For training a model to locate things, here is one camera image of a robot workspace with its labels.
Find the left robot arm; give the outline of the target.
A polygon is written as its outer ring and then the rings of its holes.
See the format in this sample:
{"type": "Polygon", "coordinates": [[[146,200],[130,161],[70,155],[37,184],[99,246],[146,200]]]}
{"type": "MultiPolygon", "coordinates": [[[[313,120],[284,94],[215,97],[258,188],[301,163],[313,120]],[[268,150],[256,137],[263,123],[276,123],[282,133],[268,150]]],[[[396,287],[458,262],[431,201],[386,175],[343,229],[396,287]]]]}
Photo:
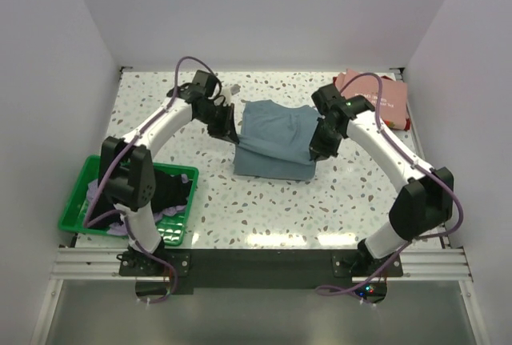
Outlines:
{"type": "Polygon", "coordinates": [[[151,200],[156,190],[153,157],[189,122],[206,125],[210,137],[238,144],[234,104],[216,75],[198,70],[191,82],[170,91],[162,105],[141,125],[101,146],[98,193],[120,212],[130,246],[140,252],[138,266],[148,275],[166,265],[163,238],[154,222],[151,200]]]}

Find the blue t-shirt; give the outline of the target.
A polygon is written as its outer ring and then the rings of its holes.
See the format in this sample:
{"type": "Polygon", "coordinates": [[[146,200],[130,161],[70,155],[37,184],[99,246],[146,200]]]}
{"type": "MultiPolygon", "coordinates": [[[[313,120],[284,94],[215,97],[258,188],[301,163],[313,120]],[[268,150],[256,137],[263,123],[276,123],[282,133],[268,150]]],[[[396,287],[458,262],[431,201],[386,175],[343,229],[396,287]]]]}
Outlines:
{"type": "Polygon", "coordinates": [[[248,102],[242,114],[234,174],[306,181],[314,177],[309,145],[319,113],[310,106],[289,108],[271,100],[248,102]]]}

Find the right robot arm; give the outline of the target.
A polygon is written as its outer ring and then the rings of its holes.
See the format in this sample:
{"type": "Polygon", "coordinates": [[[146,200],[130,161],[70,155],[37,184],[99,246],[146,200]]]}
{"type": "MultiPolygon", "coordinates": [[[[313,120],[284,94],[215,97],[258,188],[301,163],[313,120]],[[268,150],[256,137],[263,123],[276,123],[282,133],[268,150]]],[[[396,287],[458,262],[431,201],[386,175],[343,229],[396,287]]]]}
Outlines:
{"type": "Polygon", "coordinates": [[[378,164],[397,192],[387,222],[358,244],[354,258],[354,267],[375,275],[400,247],[451,218],[454,176],[413,154],[361,95],[344,98],[330,84],[311,98],[321,115],[310,140],[311,160],[337,156],[341,142],[350,139],[378,164]]]}

